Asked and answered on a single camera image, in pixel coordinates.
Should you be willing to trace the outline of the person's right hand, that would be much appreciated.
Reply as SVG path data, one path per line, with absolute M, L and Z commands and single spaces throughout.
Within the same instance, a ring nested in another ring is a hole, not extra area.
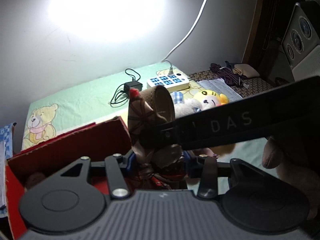
M 264 146 L 262 166 L 276 169 L 279 179 L 305 193 L 310 202 L 308 218 L 319 210 L 319 139 L 300 135 L 290 140 L 270 136 Z

